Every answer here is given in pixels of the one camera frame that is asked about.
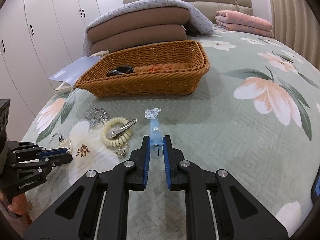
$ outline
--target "wicker basket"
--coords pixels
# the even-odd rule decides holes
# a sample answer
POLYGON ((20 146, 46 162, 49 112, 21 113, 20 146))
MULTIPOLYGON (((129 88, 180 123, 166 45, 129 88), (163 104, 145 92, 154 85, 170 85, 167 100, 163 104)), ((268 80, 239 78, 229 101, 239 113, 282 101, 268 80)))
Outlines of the wicker basket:
POLYGON ((210 63, 196 41, 172 41, 124 49, 106 55, 85 72, 75 86, 97 98, 127 95, 187 95, 209 71, 210 63), (141 67, 167 63, 188 63, 187 69, 157 70, 107 77, 120 65, 141 67))

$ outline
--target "folded blanket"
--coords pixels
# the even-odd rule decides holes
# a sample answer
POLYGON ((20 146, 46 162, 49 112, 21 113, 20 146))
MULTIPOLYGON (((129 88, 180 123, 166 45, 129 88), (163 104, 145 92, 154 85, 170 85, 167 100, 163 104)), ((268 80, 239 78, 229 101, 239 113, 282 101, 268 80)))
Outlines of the folded blanket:
POLYGON ((267 20, 237 11, 217 11, 215 19, 223 23, 241 24, 265 31, 272 30, 272 25, 267 20))
POLYGON ((84 33, 84 48, 83 48, 83 56, 90 56, 90 50, 94 44, 88 38, 88 30, 93 28, 105 21, 108 21, 114 17, 119 15, 123 15, 129 12, 140 11, 144 9, 150 8, 159 8, 159 7, 166 7, 166 6, 177 6, 181 8, 187 9, 191 16, 189 19, 189 23, 193 25, 201 34, 211 35, 214 33, 212 30, 213 23, 204 16, 202 12, 200 12, 196 7, 192 6, 191 4, 181 1, 181 0, 139 0, 132 3, 124 4, 118 8, 115 8, 90 23, 84 33))
POLYGON ((241 25, 241 24, 224 23, 219 20, 216 20, 216 21, 220 27, 225 28, 229 31, 252 33, 252 34, 256 34, 264 37, 273 38, 272 31, 265 31, 265 30, 261 30, 258 28, 253 28, 253 27, 241 25))

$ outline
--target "jewelry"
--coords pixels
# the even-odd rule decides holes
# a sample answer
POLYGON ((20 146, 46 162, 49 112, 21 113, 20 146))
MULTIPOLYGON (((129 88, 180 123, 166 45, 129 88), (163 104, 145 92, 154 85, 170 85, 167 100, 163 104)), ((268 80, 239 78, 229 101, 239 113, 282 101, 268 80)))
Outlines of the jewelry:
POLYGON ((116 155, 119 155, 120 157, 123 157, 124 156, 124 154, 125 154, 125 150, 127 149, 127 147, 128 147, 128 144, 127 143, 125 143, 125 144, 123 144, 123 145, 120 145, 119 146, 119 151, 121 151, 121 153, 119 153, 119 152, 114 152, 116 155))
POLYGON ((116 117, 112 118, 111 120, 107 121, 102 128, 101 131, 101 141, 107 145, 107 146, 112 146, 112 147, 119 147, 120 145, 123 145, 128 139, 129 136, 131 135, 130 130, 126 130, 121 136, 119 136, 118 139, 109 139, 106 137, 107 131, 110 129, 112 125, 115 123, 122 123, 122 124, 127 124, 129 120, 123 118, 123 117, 116 117))
POLYGON ((109 120, 108 113, 103 108, 91 108, 90 111, 85 113, 85 117, 90 120, 90 126, 94 127, 100 123, 104 123, 109 120))
POLYGON ((49 144, 51 143, 52 139, 57 135, 57 134, 60 134, 58 140, 59 140, 59 145, 57 148, 51 148, 51 149, 58 149, 58 148, 67 148, 68 151, 71 153, 72 150, 73 150, 73 144, 72 144, 72 141, 70 139, 68 140, 65 140, 62 136, 61 133, 59 132, 56 132, 54 135, 52 135, 50 141, 49 141, 49 144))

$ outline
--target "floral pattern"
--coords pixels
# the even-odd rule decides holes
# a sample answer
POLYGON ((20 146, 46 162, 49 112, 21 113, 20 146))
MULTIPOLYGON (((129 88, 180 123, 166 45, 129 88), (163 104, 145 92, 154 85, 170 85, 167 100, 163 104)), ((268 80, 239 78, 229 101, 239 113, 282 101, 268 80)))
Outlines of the floral pattern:
POLYGON ((298 74, 298 71, 296 70, 294 65, 292 65, 290 62, 282 60, 280 57, 273 55, 270 52, 267 52, 267 54, 258 53, 258 55, 260 57, 264 57, 264 58, 268 59, 269 63, 271 65, 273 65, 274 67, 276 67, 284 72, 288 72, 290 70, 290 71, 298 74))
POLYGON ((283 49, 281 49, 281 51, 284 52, 287 56, 289 56, 289 57, 299 61, 301 64, 303 64, 303 60, 301 58, 297 57, 296 55, 294 55, 293 53, 285 51, 283 49))
POLYGON ((283 125, 289 125, 291 118, 301 127, 299 109, 289 93, 273 83, 259 77, 249 77, 234 92, 238 99, 253 99, 256 110, 261 114, 273 111, 283 125))
POLYGON ((53 119, 55 119, 55 117, 59 114, 64 104, 64 98, 58 98, 51 105, 41 110, 40 116, 37 120, 38 125, 36 129, 39 129, 38 134, 48 128, 53 119))
POLYGON ((268 44, 275 45, 275 46, 277 46, 277 47, 281 47, 281 45, 276 44, 275 42, 273 42, 273 41, 271 41, 271 40, 268 40, 268 39, 265 39, 265 38, 258 38, 258 40, 264 41, 265 43, 268 43, 268 44))
POLYGON ((280 78, 280 84, 276 83, 272 72, 269 69, 268 71, 271 77, 255 69, 239 69, 223 74, 244 79, 244 83, 234 91, 235 98, 253 99, 253 105, 260 114, 273 111, 285 126, 290 124, 292 118, 298 127, 303 128, 311 141, 310 118, 304 108, 310 106, 294 87, 280 78))
POLYGON ((231 45, 229 42, 225 41, 209 41, 209 40, 200 40, 203 47, 211 47, 219 50, 229 51, 230 48, 236 48, 235 45, 231 45))
POLYGON ((53 97, 53 103, 40 111, 36 127, 38 130, 37 143, 51 134, 59 119, 61 124, 65 122, 75 104, 74 98, 71 96, 75 91, 53 97))
POLYGON ((70 140, 73 143, 73 161, 68 166, 68 178, 71 185, 88 170, 104 172, 113 169, 120 163, 117 155, 101 142, 100 132, 98 128, 90 129, 88 121, 78 122, 72 128, 70 140), (77 149, 86 149, 85 155, 83 151, 82 154, 79 154, 77 149))
POLYGON ((251 44, 255 44, 255 45, 264 45, 261 41, 253 40, 253 39, 250 39, 250 38, 241 38, 241 37, 239 37, 239 39, 247 41, 247 42, 249 42, 251 44))
POLYGON ((298 201, 284 205, 275 215, 276 219, 287 229, 289 237, 300 225, 301 207, 298 201))

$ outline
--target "white paper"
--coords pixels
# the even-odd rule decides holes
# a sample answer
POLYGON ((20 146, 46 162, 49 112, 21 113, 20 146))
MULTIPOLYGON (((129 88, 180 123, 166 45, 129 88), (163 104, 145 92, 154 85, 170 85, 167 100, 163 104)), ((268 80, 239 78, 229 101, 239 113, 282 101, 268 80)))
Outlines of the white paper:
POLYGON ((76 81, 102 57, 81 57, 51 76, 50 80, 65 82, 74 86, 76 81))

